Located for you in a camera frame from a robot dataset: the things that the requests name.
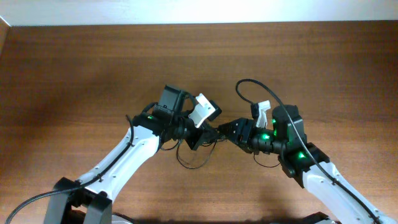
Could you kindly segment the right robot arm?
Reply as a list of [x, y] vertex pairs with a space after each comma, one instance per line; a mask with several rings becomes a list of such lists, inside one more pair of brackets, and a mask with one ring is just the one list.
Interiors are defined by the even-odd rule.
[[218, 130], [248, 154], [276, 154], [287, 177], [319, 199], [340, 223], [397, 223], [361, 195], [319, 147], [307, 141], [296, 106], [275, 107], [272, 129], [239, 118]]

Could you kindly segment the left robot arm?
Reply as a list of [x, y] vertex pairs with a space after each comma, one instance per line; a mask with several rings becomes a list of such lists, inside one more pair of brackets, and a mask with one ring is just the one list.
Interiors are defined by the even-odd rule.
[[77, 180], [60, 179], [45, 214], [45, 223], [127, 223], [113, 213], [113, 203], [133, 174], [169, 140], [185, 141], [196, 150], [218, 139], [208, 125], [221, 113], [203, 94], [167, 85], [158, 102], [128, 118], [129, 128], [118, 145]]

